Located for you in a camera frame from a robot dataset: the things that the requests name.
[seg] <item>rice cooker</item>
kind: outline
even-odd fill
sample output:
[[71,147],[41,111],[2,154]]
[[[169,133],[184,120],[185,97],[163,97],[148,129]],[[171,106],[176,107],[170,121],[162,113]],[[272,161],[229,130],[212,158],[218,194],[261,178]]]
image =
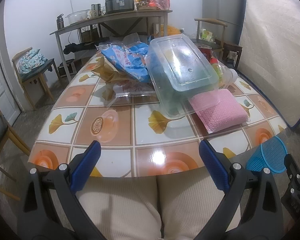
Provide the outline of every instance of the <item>rice cooker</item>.
[[134,10],[134,0],[106,0],[106,14]]

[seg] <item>white wall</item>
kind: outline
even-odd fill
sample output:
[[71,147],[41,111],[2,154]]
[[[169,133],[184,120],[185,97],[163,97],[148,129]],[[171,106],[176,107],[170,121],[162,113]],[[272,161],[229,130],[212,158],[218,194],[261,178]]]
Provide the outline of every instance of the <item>white wall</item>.
[[[101,3],[103,6],[105,0],[72,0],[74,11],[90,9],[91,4],[97,3]],[[170,9],[173,12],[168,16],[168,23],[177,28],[185,28],[186,33],[196,33],[194,18],[202,16],[202,0],[170,0],[170,3]],[[57,29],[56,19],[61,13],[64,14],[66,26],[68,20],[65,16],[72,13],[70,0],[5,0],[4,30],[10,59],[16,53],[28,47],[33,47],[34,49],[40,48],[41,53],[47,58],[54,58],[56,64],[59,65],[61,58],[56,39],[54,35],[50,36],[49,34]],[[118,23],[111,23],[110,26],[118,28],[122,24],[123,22],[119,21]],[[135,30],[140,31],[140,28],[144,28],[144,24]],[[65,33],[60,37],[63,48],[69,43],[68,35]],[[78,43],[77,32],[72,32],[69,40],[71,43]],[[72,53],[66,55],[66,59],[73,57]],[[57,80],[54,71],[46,71],[45,74],[49,86]],[[28,90],[32,93],[30,96],[33,98],[37,95],[38,97],[40,94],[39,89],[39,87],[29,85]]]

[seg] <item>blue snack wrapper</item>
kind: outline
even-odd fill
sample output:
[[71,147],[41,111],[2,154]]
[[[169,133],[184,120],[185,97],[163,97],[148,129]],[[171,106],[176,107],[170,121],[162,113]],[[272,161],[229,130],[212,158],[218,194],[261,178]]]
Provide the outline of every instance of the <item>blue snack wrapper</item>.
[[142,59],[148,53],[148,48],[149,46],[142,42],[138,42],[130,48],[111,44],[109,48],[101,50],[101,53],[119,71],[126,72],[140,82],[150,83],[150,76]]

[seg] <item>clear bowl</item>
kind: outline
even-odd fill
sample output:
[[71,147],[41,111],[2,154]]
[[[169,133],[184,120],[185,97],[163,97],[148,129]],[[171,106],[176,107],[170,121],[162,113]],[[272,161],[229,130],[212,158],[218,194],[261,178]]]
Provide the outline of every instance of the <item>clear bowl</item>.
[[219,102],[218,75],[187,36],[152,40],[145,61],[161,111],[167,117],[180,118]]
[[88,12],[90,10],[83,10],[69,14],[66,16],[68,18],[69,24],[80,22],[82,20],[86,20],[88,18]]

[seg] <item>plastic bottle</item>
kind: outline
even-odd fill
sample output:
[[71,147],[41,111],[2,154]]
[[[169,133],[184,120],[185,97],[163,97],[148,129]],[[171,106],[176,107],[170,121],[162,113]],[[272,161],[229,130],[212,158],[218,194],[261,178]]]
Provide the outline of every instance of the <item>plastic bottle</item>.
[[227,88],[230,84],[234,83],[238,74],[234,69],[226,67],[223,63],[218,61],[216,58],[210,60],[210,64],[216,71],[219,77],[219,89]]

